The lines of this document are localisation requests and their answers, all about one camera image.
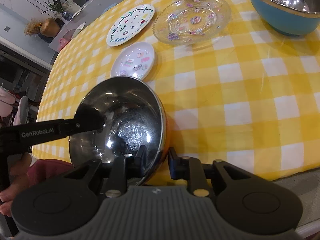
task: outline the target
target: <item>bowl rim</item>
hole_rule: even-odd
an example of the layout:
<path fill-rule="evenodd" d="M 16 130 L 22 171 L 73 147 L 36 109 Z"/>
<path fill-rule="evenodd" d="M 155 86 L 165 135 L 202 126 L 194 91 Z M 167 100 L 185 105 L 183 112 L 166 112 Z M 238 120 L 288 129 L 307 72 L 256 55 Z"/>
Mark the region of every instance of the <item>bowl rim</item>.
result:
<path fill-rule="evenodd" d="M 305 17 L 305 18 L 320 18 L 320 12 L 305 12 L 300 11 L 295 8 L 287 7 L 283 4 L 277 3 L 273 0 L 260 0 L 262 2 L 265 2 L 268 5 L 271 5 L 272 7 L 278 8 L 282 11 L 285 11 L 287 13 L 291 13 L 297 16 Z"/>
<path fill-rule="evenodd" d="M 143 82 L 142 80 L 140 80 L 138 78 L 135 78 L 132 76 L 115 76 L 115 77 L 110 77 L 110 78 L 100 82 L 99 84 L 95 85 L 91 90 L 89 90 L 88 93 L 84 96 L 84 98 L 79 103 L 78 108 L 84 102 L 84 100 L 87 98 L 87 96 L 89 96 L 89 94 L 92 92 L 93 89 L 95 89 L 96 87 L 98 87 L 102 83 L 108 81 L 109 79 L 118 79 L 118 78 L 131 78 L 131 79 L 135 79 L 138 82 L 141 82 L 153 94 L 153 96 L 157 102 L 157 105 L 159 107 L 159 112 L 160 112 L 161 137 L 160 137 L 158 150 L 157 150 L 156 156 L 154 157 L 150 166 L 145 170 L 145 175 L 143 176 L 143 178 L 141 178 L 136 183 L 136 186 L 139 186 L 139 185 L 144 184 L 146 181 L 148 181 L 148 179 L 150 179 L 152 177 L 152 175 L 155 174 L 155 172 L 157 171 L 159 166 L 162 164 L 161 159 L 163 157 L 163 154 L 165 154 L 164 147 L 165 147 L 166 140 L 168 140 L 168 137 L 167 137 L 167 129 L 168 128 L 167 128 L 167 121 L 166 121 L 167 117 L 165 114 L 164 106 L 162 105 L 162 102 L 161 102 L 160 98 L 158 97 L 158 95 L 153 91 L 153 89 L 147 83 Z M 71 164 L 73 167 L 75 167 L 75 165 L 72 163 L 72 157 L 71 157 L 71 152 L 70 152 L 71 137 L 72 137 L 72 135 L 70 135 L 68 137 L 68 149 L 69 149 L 69 156 L 70 156 Z"/>

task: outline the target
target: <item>gray ridged panel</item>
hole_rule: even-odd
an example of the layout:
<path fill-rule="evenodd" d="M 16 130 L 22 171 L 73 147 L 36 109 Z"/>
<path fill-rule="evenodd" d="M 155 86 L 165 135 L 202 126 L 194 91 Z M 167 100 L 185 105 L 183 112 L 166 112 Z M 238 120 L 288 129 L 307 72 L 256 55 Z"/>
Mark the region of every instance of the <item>gray ridged panel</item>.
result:
<path fill-rule="evenodd" d="M 161 192 L 155 194 L 156 188 Z M 242 232 L 220 217 L 210 199 L 189 194 L 185 186 L 130 187 L 124 196 L 104 200 L 96 216 L 74 232 L 50 237 L 20 233 L 15 238 L 39 239 L 301 240 L 294 230 L 274 236 Z"/>

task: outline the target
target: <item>green plant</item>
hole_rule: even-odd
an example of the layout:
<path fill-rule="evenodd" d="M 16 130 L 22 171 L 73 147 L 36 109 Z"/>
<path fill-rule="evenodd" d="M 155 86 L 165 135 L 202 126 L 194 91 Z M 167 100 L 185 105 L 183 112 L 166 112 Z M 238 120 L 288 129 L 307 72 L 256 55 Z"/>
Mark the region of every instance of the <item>green plant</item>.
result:
<path fill-rule="evenodd" d="M 53 4 L 51 4 L 51 2 L 48 0 L 48 2 L 44 2 L 50 9 L 46 10 L 42 13 L 45 13 L 47 11 L 54 11 L 54 12 L 60 12 L 62 13 L 64 11 L 64 9 L 62 8 L 62 4 L 60 2 L 60 0 L 52 0 Z"/>

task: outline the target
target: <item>plate with fruit pattern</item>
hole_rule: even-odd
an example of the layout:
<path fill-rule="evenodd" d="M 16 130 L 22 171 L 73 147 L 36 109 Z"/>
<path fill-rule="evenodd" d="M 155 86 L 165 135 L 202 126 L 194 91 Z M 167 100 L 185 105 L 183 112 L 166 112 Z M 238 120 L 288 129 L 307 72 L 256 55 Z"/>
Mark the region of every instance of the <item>plate with fruit pattern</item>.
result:
<path fill-rule="evenodd" d="M 153 34 L 167 44 L 193 44 L 212 39 L 230 19 L 224 0 L 178 0 L 157 17 Z"/>
<path fill-rule="evenodd" d="M 155 14 L 150 4 L 142 4 L 124 13 L 111 27 L 107 35 L 107 44 L 111 47 L 121 45 L 137 35 Z"/>

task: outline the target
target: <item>blue bowl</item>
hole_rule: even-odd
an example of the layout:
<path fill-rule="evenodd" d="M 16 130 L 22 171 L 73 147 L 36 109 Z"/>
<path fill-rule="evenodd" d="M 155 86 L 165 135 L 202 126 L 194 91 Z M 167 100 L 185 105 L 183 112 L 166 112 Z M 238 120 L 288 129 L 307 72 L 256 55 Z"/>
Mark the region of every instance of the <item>blue bowl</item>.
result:
<path fill-rule="evenodd" d="M 284 35 L 305 35 L 320 23 L 320 0 L 251 0 L 251 3 L 264 20 Z"/>

